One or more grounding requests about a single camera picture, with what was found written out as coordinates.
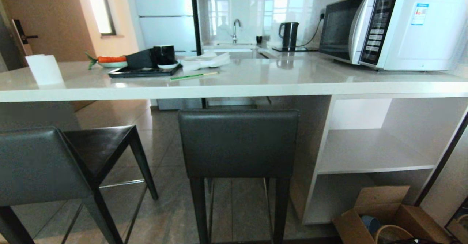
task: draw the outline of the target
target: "green chopsticks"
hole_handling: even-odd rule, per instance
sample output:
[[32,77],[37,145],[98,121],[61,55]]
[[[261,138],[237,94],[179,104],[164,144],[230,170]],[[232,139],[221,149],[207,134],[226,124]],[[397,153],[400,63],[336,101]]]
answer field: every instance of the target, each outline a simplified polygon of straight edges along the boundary
[[219,74],[219,72],[210,72],[210,73],[196,74],[196,75],[183,76],[183,77],[174,77],[174,78],[170,78],[169,80],[174,81],[174,80],[181,80],[181,79],[191,79],[191,78],[214,75],[214,74]]

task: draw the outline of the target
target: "stool backrest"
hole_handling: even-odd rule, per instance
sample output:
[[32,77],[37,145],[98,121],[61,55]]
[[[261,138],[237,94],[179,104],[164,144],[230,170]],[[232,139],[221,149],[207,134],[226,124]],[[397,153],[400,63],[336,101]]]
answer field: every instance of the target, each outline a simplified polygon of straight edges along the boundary
[[86,172],[55,127],[0,132],[0,207],[89,196]]
[[296,110],[181,110],[188,177],[291,177],[298,117]]

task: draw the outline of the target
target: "carrot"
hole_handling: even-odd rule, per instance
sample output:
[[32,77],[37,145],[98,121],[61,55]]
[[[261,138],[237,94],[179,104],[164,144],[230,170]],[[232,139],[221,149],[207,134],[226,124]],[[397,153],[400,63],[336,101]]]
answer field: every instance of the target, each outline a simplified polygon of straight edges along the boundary
[[127,58],[125,56],[121,56],[121,57],[100,56],[97,58],[97,62],[99,63],[124,62],[124,61],[127,61]]
[[127,61],[127,57],[126,56],[120,56],[120,57],[106,57],[106,56],[100,56],[98,58],[94,58],[92,56],[90,56],[90,54],[88,54],[87,52],[85,52],[86,56],[88,57],[88,59],[91,61],[89,63],[89,66],[88,66],[88,69],[91,69],[91,67],[96,64],[96,62],[99,62],[99,63],[110,63],[110,62],[124,62],[124,61]]

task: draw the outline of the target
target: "bar stool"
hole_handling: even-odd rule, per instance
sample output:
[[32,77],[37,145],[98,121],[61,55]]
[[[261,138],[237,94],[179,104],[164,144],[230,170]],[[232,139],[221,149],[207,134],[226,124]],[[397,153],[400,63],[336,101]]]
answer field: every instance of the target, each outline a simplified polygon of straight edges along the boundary
[[34,244],[10,206],[82,199],[107,242],[123,244],[99,185],[129,145],[156,200],[136,126],[75,132],[42,127],[0,133],[0,233],[10,244]]
[[274,232],[270,223],[270,236],[274,244],[283,242],[298,117],[295,110],[179,112],[185,167],[190,179],[200,244],[211,242],[212,228],[213,201],[207,223],[204,179],[218,177],[266,178],[265,191],[267,179],[275,178]]

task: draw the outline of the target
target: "white shelf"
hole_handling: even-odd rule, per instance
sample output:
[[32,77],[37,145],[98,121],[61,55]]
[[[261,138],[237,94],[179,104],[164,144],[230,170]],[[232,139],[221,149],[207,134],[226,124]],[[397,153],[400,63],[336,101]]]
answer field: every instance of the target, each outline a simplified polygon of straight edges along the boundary
[[345,174],[432,169],[424,156],[383,129],[329,131],[318,174]]
[[306,224],[330,223],[346,210],[354,207],[363,187],[375,186],[366,174],[319,175],[310,203],[305,212]]

